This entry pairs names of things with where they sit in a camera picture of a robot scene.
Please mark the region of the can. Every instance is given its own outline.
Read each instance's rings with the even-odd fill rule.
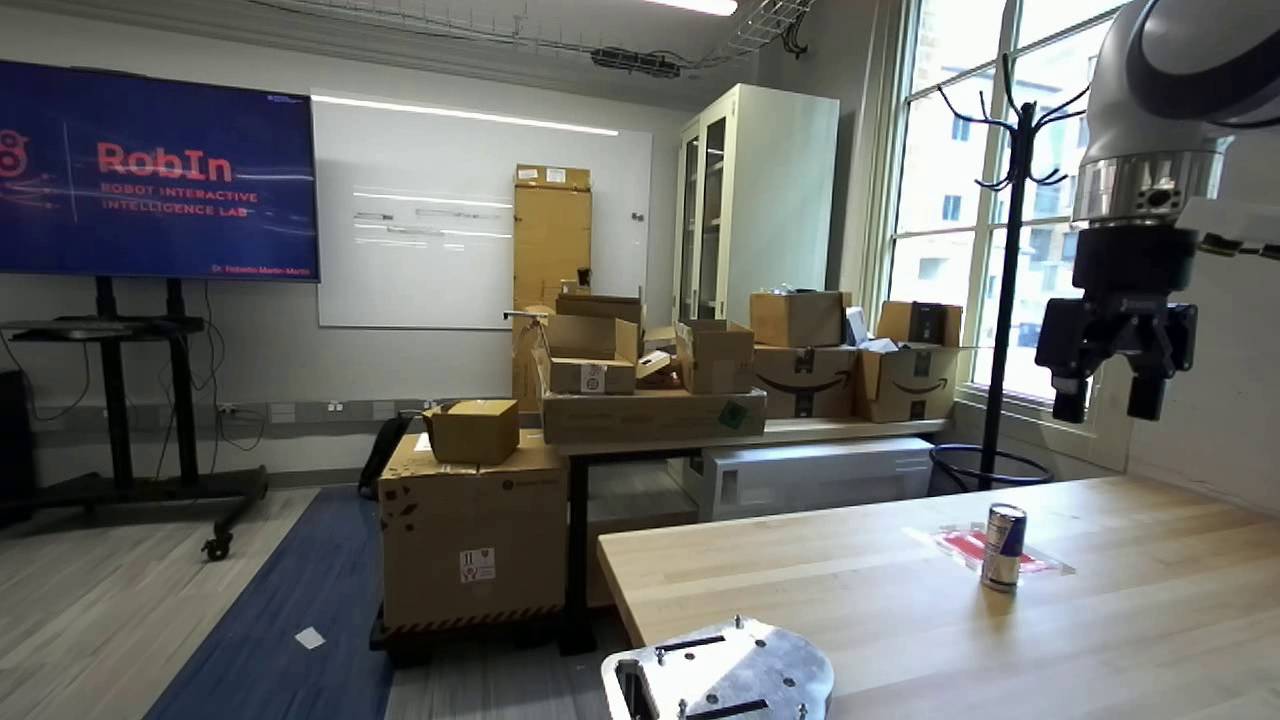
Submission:
[[[1017,503],[990,507],[986,584],[1014,591],[1021,581],[1021,556],[1029,540],[1029,514]]]

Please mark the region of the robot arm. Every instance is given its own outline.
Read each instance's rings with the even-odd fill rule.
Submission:
[[[1191,368],[1196,346],[1196,309],[1167,296],[1189,288],[1205,237],[1241,242],[1241,229],[1224,229],[1241,212],[1220,212],[1218,198],[1224,171],[1257,157],[1228,159],[1228,144],[1273,128],[1275,98],[1275,0],[1122,10],[1089,94],[1072,267],[1084,296],[1047,301],[1042,325],[1035,366],[1052,368],[1052,418],[1084,419],[1089,376],[1122,353],[1133,366],[1128,418],[1162,419],[1166,384]]]

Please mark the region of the tv stand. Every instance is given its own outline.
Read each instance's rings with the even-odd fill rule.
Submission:
[[[206,334],[206,320],[190,315],[179,281],[165,288],[165,315],[121,315],[116,288],[108,278],[97,281],[97,315],[62,315],[62,320],[21,320],[5,325],[8,340],[26,346],[97,346],[105,368],[108,399],[108,440],[111,440],[111,475],[87,471],[66,485],[49,485],[36,498],[5,500],[0,507],[86,507],[100,503],[191,503],[191,500],[231,500],[206,540],[210,561],[231,551],[231,523],[269,491],[269,471],[219,471],[199,475],[196,463],[196,407],[191,407],[191,355],[190,338]],[[123,399],[123,346],[165,340],[172,366],[172,418],[177,418],[177,480],[141,480],[133,471],[130,440],[130,399]]]

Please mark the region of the gray floor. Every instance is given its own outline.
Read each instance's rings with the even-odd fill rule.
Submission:
[[[316,490],[273,490],[231,556],[206,564],[210,514],[108,523],[42,515],[0,534],[0,718],[143,718],[249,581],[287,536]],[[599,720],[599,661],[623,647],[597,613],[597,653],[559,656],[553,635],[444,642],[397,669],[390,718]]]

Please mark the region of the blue screen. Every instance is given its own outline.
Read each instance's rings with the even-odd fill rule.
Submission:
[[[0,66],[0,272],[320,281],[311,102]]]

